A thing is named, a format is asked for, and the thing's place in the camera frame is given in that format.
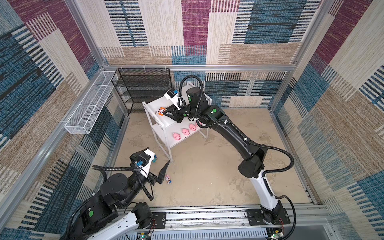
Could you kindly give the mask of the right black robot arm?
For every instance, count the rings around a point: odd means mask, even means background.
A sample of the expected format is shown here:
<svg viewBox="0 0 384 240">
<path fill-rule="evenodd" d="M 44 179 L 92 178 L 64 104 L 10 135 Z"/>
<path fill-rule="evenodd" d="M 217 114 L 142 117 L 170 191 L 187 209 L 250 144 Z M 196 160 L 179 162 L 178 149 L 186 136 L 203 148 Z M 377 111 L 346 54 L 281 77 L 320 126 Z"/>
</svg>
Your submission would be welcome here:
<svg viewBox="0 0 384 240">
<path fill-rule="evenodd" d="M 171 88 L 164 96 L 172 102 L 161 113 L 180 124 L 185 118 L 196 122 L 202 129 L 210 128 L 224 137 L 242 156 L 243 161 L 239 164 L 239 172 L 250 179 L 261 201 L 262 217 L 266 224 L 274 224 L 280 221 L 283 213 L 281 196 L 276 196 L 266 177 L 270 173 L 281 173 L 290 170 L 295 163 L 293 156 L 286 150 L 273 146 L 261 145 L 251 140 L 244 134 L 227 116 L 224 110 L 217 105 L 210 105 L 204 93 L 204 85 L 201 79 L 194 75 L 183 78 L 195 79 L 199 87 L 193 87 L 182 96 L 182 87 Z M 267 151 L 273 150 L 289 157 L 288 166 L 281 169 L 265 170 L 264 159 Z"/>
</svg>

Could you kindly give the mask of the orange crab Doraemon figure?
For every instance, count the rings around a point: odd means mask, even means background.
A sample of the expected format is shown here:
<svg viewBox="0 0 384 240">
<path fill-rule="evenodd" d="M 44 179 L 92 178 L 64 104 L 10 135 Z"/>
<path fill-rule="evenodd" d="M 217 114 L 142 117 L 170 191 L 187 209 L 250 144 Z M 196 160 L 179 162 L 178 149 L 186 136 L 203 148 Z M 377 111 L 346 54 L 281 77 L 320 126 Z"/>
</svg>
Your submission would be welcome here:
<svg viewBox="0 0 384 240">
<path fill-rule="evenodd" d="M 164 107 L 160 107 L 157 111 L 158 115 L 159 116 L 164 116 L 164 112 L 166 111 L 167 109 L 164 108 Z"/>
</svg>

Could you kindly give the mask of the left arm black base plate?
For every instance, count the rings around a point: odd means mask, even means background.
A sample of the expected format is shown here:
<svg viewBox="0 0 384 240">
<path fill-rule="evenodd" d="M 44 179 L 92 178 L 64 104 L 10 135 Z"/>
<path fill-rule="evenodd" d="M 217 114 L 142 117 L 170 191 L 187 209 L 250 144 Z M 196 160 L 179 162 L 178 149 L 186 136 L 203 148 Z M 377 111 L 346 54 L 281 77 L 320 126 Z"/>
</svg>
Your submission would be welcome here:
<svg viewBox="0 0 384 240">
<path fill-rule="evenodd" d="M 134 230 L 164 229 L 166 227 L 166 220 L 166 212 L 152 212 L 152 215 L 139 222 Z"/>
</svg>

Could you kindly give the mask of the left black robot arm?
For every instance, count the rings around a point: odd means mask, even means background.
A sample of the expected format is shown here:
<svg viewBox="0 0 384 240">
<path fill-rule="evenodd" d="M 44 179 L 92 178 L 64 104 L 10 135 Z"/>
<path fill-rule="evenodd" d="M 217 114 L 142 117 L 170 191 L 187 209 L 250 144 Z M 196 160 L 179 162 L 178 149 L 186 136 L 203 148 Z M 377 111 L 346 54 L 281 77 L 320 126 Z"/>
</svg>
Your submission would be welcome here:
<svg viewBox="0 0 384 240">
<path fill-rule="evenodd" d="M 62 240 L 87 240 L 108 223 L 118 217 L 118 210 L 127 209 L 134 198 L 143 191 L 147 198 L 154 199 L 153 188 L 162 184 L 170 161 L 163 166 L 156 176 L 145 172 L 135 162 L 129 167 L 102 167 L 93 165 L 92 169 L 100 171 L 104 177 L 103 184 L 95 195 L 85 200 L 73 212 Z"/>
</svg>

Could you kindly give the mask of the pink rubber pig toy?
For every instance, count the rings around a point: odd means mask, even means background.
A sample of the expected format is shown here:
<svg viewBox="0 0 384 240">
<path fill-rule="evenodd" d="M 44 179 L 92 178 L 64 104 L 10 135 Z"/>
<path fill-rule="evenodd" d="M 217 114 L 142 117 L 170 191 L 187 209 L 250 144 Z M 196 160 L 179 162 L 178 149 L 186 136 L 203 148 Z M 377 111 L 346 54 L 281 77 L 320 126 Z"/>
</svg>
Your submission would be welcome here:
<svg viewBox="0 0 384 240">
<path fill-rule="evenodd" d="M 185 136 L 189 136 L 190 135 L 190 131 L 188 129 L 185 129 L 185 128 L 182 128 L 182 133 L 185 135 Z"/>
<path fill-rule="evenodd" d="M 189 124 L 189 128 L 193 132 L 195 132 L 197 130 L 197 128 L 196 128 L 196 126 L 194 124 Z"/>
<path fill-rule="evenodd" d="M 180 141 L 181 140 L 181 135 L 179 133 L 172 133 L 172 136 L 173 136 L 173 138 L 176 141 Z"/>
</svg>

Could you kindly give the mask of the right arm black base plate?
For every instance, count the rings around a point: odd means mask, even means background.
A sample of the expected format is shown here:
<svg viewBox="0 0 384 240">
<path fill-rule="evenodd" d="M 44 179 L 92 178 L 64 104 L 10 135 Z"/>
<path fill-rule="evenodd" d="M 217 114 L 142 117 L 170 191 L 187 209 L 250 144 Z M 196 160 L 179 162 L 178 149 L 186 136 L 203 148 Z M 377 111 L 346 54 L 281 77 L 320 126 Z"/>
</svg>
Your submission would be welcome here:
<svg viewBox="0 0 384 240">
<path fill-rule="evenodd" d="M 250 226 L 289 225 L 291 219 L 286 209 L 281 209 L 277 214 L 273 211 L 262 209 L 248 209 L 244 213 Z"/>
</svg>

